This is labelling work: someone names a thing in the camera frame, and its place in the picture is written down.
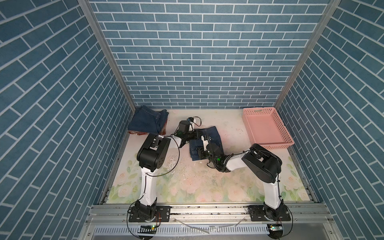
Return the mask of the dark navy denim skirt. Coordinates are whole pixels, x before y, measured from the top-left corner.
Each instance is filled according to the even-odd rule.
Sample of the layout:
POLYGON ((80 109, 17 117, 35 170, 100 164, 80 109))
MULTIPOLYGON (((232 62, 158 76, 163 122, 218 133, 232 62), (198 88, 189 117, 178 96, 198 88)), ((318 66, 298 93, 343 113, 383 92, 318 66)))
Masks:
POLYGON ((195 135, 189 141, 192 161, 211 160, 224 155, 222 140, 216 127, 197 129, 195 135))

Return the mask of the pink plastic basket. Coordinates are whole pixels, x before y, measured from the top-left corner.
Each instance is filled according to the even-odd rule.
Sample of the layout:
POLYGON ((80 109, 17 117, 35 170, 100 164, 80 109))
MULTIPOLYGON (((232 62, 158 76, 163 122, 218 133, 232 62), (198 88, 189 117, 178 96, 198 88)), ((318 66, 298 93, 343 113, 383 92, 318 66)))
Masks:
POLYGON ((250 142, 265 149, 287 149, 295 144, 274 107, 244 108, 243 122, 250 142))

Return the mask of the blue denim skirt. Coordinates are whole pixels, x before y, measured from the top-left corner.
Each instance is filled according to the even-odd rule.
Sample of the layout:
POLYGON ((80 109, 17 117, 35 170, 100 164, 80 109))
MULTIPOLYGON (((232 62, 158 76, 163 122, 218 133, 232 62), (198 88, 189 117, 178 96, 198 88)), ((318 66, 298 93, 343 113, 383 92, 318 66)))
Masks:
POLYGON ((154 111, 147 106, 139 106, 128 125, 128 130, 160 134, 167 123, 168 115, 167 110, 154 111))

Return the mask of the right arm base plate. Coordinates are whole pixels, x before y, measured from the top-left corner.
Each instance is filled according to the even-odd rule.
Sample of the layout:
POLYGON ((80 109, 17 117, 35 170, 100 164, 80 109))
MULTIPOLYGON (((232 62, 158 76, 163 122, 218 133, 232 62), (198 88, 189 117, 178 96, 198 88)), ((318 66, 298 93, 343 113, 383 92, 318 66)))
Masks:
POLYGON ((252 222, 278 222, 291 221, 292 217, 286 205, 280 204, 277 209, 273 209, 267 205, 249 205, 248 213, 252 222))

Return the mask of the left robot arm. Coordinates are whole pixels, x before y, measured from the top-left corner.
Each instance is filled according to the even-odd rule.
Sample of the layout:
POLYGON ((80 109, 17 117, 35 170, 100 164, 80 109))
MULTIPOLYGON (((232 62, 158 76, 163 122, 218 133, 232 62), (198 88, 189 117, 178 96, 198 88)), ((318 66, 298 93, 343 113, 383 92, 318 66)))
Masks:
POLYGON ((135 202, 135 208, 139 214, 150 219, 154 217, 157 207, 157 179, 171 173, 180 161, 192 160, 193 154, 190 150, 183 154, 182 149, 185 145, 191 147, 193 143, 200 141, 203 135, 204 130, 197 129, 185 133, 178 131, 168 136, 152 133, 147 136, 137 154, 142 174, 141 196, 135 202), (170 170, 160 174, 159 170, 166 160, 168 150, 175 150, 178 157, 175 165, 170 170))

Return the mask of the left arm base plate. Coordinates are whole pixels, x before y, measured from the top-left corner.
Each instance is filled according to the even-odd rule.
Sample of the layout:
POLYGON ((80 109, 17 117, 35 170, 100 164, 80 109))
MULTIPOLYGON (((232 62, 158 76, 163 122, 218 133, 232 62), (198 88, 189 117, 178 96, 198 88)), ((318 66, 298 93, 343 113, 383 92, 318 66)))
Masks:
POLYGON ((128 221, 130 223, 144 223, 144 222, 155 222, 156 217, 160 218, 158 222, 169 222, 171 215, 170 206, 144 206, 139 207, 132 206, 128 215, 128 221))

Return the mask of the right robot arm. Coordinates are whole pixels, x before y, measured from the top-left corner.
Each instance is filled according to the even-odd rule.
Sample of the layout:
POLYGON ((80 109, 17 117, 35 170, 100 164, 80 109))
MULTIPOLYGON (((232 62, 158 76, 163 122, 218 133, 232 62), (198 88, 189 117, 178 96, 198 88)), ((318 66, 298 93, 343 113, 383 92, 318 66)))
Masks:
POLYGON ((282 217, 285 212, 279 186, 282 160, 278 156, 258 144, 253 144, 240 154, 225 155, 218 145, 211 143, 205 147, 197 147, 197 153, 201 160, 209 160, 222 173, 249 168, 263 182, 263 210, 266 219, 278 221, 282 217))

